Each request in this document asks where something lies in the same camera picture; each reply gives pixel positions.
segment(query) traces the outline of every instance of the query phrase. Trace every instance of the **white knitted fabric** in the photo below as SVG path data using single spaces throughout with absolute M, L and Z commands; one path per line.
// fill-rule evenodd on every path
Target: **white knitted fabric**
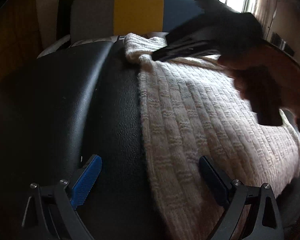
M 125 38 L 126 57 L 140 64 L 141 123 L 154 198 L 174 239 L 206 239 L 223 210 L 198 171 L 208 155 L 231 179 L 275 196 L 298 176 L 300 141 L 282 112 L 281 127 L 257 124 L 232 79 L 202 59 L 152 61 L 165 40 Z

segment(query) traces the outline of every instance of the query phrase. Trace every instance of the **cream knit garment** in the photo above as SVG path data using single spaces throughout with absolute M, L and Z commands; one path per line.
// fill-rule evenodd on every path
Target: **cream knit garment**
M 246 185 L 268 182 L 278 196 L 299 174 L 300 141 L 283 112 L 281 127 L 258 125 L 219 66 L 194 58 L 152 61 L 149 54 L 163 46 L 161 38 L 125 38 L 128 61 L 141 67 L 148 176 L 172 237 L 203 240 L 223 210 L 199 175 L 199 158 L 211 156 Z

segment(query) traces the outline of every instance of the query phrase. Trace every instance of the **blue gripper pad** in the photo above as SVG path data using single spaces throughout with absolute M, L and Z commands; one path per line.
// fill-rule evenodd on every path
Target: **blue gripper pad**
M 72 186 L 70 203 L 74 210 L 83 205 L 93 184 L 100 174 L 102 160 L 98 155 L 92 155 L 87 163 L 79 170 L 83 170 L 80 177 Z

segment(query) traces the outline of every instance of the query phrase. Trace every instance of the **pink curtain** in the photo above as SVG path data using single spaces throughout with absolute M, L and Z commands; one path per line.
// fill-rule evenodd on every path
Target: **pink curtain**
M 270 28 L 271 19 L 275 10 L 275 0 L 257 0 L 252 12 L 263 27 L 264 36 Z

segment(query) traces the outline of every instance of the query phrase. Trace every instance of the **silver bolt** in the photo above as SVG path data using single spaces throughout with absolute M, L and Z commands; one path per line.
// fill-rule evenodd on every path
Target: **silver bolt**
M 31 183 L 30 184 L 30 188 L 32 188 L 32 189 L 36 188 L 37 186 L 38 186 L 38 184 L 36 184 L 36 183 Z
M 235 184 L 236 186 L 241 185 L 241 181 L 238 180 L 238 179 L 234 179 L 234 180 L 232 181 L 232 183 Z
M 268 183 L 264 183 L 263 186 L 264 186 L 266 189 L 270 189 L 270 188 L 271 188 L 270 184 L 268 184 Z
M 59 182 L 62 185 L 67 185 L 68 184 L 68 180 L 67 179 L 61 179 Z

